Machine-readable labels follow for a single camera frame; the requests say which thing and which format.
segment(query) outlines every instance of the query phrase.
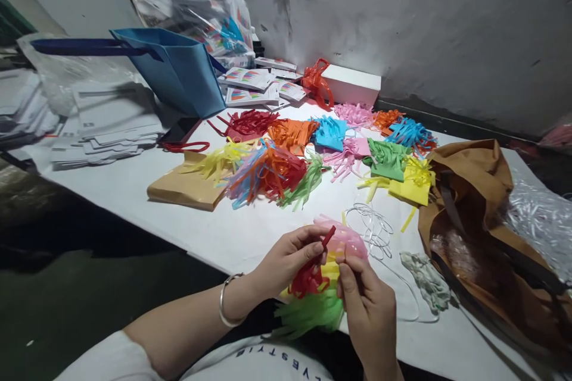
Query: left hand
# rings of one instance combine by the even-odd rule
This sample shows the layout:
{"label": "left hand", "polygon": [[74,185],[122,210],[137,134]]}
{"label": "left hand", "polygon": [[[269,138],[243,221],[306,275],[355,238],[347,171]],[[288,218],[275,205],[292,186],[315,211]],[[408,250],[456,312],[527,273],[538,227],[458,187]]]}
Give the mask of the left hand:
{"label": "left hand", "polygon": [[327,253],[322,246],[322,237],[328,232],[326,227],[308,225],[288,232],[276,241],[250,275],[261,300],[276,298],[298,271],[316,256],[322,255],[320,263],[325,265]]}

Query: brown paper bag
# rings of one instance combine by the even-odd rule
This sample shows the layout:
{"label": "brown paper bag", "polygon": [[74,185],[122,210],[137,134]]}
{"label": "brown paper bag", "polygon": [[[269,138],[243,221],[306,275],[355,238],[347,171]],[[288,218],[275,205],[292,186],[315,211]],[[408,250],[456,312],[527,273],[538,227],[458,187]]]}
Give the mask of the brown paper bag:
{"label": "brown paper bag", "polygon": [[512,190],[497,141],[443,146],[432,153],[430,164],[436,198],[419,209],[419,233],[449,286],[529,352],[539,354],[532,341],[560,356],[570,353],[567,286],[496,216]]}
{"label": "brown paper bag", "polygon": [[[213,179],[205,180],[199,172],[180,174],[180,171],[200,162],[203,158],[205,158],[203,154],[185,151],[183,164],[169,171],[147,188],[149,199],[213,211],[222,199],[225,187],[215,187]],[[230,171],[223,172],[222,177],[230,173]]]}

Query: silver bracelet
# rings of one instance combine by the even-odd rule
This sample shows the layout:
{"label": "silver bracelet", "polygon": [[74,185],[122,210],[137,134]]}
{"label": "silver bracelet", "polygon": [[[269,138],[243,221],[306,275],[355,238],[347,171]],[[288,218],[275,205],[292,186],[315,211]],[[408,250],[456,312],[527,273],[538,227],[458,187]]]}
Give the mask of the silver bracelet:
{"label": "silver bracelet", "polygon": [[229,285],[229,283],[231,281],[233,281],[236,278],[242,277],[244,275],[244,273],[240,273],[240,274],[234,274],[230,277],[228,277],[225,281],[225,283],[222,285],[222,290],[220,291],[220,303],[219,303],[219,315],[220,315],[220,319],[222,320],[222,322],[228,326],[228,327],[237,327],[240,326],[244,320],[246,320],[246,317],[244,317],[242,320],[238,320],[237,322],[233,323],[231,321],[229,321],[226,317],[225,317],[225,311],[224,311],[224,306],[222,303],[222,300],[225,296],[225,289],[226,287]]}

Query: white tablecloth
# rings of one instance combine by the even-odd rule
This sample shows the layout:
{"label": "white tablecloth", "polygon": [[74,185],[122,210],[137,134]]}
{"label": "white tablecloth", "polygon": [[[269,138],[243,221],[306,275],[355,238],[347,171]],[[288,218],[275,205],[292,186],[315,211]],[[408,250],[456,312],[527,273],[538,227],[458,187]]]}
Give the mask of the white tablecloth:
{"label": "white tablecloth", "polygon": [[[324,111],[315,105],[304,104],[280,111],[281,117],[307,120],[321,116]],[[376,136],[364,130],[365,136]],[[434,133],[439,145],[462,141],[440,133]],[[224,144],[222,137],[202,122],[192,136],[192,141],[209,141],[211,149]],[[254,269],[274,242],[285,232],[325,214],[341,220],[341,213],[354,202],[365,202],[368,190],[359,190],[356,176],[350,175],[343,183],[330,183],[331,173],[325,173],[322,184],[310,195],[303,210],[292,212],[281,209],[264,199],[249,207],[234,211],[231,201],[223,199],[214,212],[208,213],[180,205],[150,202],[147,186],[162,174],[182,163],[181,154],[165,153],[161,149],[145,151],[142,155],[117,161],[110,165],[86,167],[76,170],[53,171],[49,164],[49,146],[45,139],[24,150],[34,159],[40,174],[65,188],[76,192],[94,204],[117,214],[123,219],[149,231],[158,237],[186,250],[189,255],[218,268],[225,273],[249,272]],[[518,154],[503,150],[511,167],[534,177]],[[384,261],[416,290],[420,307],[420,320],[434,318],[421,298],[413,277],[402,267],[399,252],[422,252],[417,232],[418,215],[400,233],[411,206],[377,190],[373,208],[383,214],[394,230],[391,239],[393,258]],[[352,227],[359,229],[361,221],[350,215]],[[397,296],[397,314],[400,318],[412,318],[416,305],[409,289],[393,273],[376,260],[371,264],[379,277],[394,288]],[[344,319],[340,330],[347,333]],[[524,374],[531,379],[548,379],[550,371],[527,361],[510,346],[491,334],[481,323],[473,320],[466,310],[449,308],[441,313],[437,323],[399,321],[397,324],[397,356],[400,360],[453,380],[512,380]]]}

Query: brown leather bag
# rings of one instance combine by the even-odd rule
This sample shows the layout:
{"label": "brown leather bag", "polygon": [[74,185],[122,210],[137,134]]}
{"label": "brown leather bag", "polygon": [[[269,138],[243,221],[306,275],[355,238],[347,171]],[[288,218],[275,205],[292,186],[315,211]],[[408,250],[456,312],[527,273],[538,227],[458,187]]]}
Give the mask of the brown leather bag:
{"label": "brown leather bag", "polygon": [[568,286],[497,218],[512,191],[497,141],[448,144],[431,154],[430,164],[435,198],[419,210],[419,233],[435,267],[470,307],[528,351],[518,332],[561,357],[569,355]]}

